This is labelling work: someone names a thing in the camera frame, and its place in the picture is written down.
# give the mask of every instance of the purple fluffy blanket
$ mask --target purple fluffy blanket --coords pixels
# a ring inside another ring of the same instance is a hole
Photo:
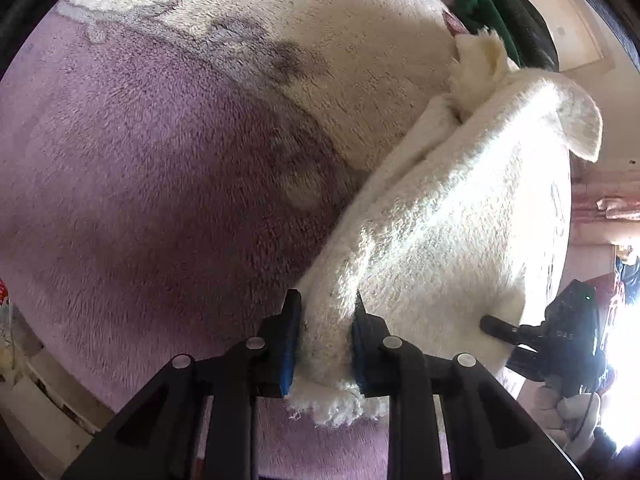
[[[119,409],[280,308],[446,89],[440,0],[60,0],[0,82],[0,276]],[[384,478],[386,429],[260,410],[260,472]]]

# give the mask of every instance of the pink fabric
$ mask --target pink fabric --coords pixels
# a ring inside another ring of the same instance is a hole
[[[627,245],[640,238],[640,180],[572,185],[570,242]]]
[[[456,36],[458,34],[469,34],[469,31],[466,30],[466,27],[453,14],[444,10],[442,12],[442,17],[444,18],[445,25],[447,25],[447,30],[451,33],[452,36]]]
[[[596,278],[587,280],[587,283],[596,288],[596,301],[600,311],[600,326],[602,327],[602,343],[607,349],[609,334],[613,329],[616,314],[620,309],[625,308],[625,284],[620,280],[616,272],[603,274]],[[616,381],[616,371],[609,367],[607,380],[600,385],[598,394],[604,395]]]

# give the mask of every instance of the wall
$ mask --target wall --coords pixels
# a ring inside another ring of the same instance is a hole
[[[560,278],[558,292],[572,280],[590,280],[613,272],[616,253],[612,245],[570,245],[564,260],[564,270]]]
[[[589,92],[602,113],[600,158],[595,164],[587,163],[585,174],[636,170],[640,167],[640,74],[607,25],[589,10],[613,68],[603,72],[597,66],[585,66],[567,73]]]
[[[584,0],[529,1],[547,22],[561,71],[583,86],[602,112],[600,159],[586,163],[584,176],[640,169],[640,74],[620,42]]]

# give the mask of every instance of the curtain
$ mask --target curtain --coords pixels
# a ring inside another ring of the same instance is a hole
[[[638,245],[640,180],[572,184],[570,243]]]

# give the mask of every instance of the black fabric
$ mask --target black fabric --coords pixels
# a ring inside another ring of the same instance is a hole
[[[584,480],[598,480],[616,453],[616,443],[602,428],[593,430],[593,437],[593,444],[576,463]]]
[[[545,20],[528,0],[492,0],[520,54],[530,68],[558,72],[558,52]]]
[[[42,480],[0,416],[0,476],[11,480]]]

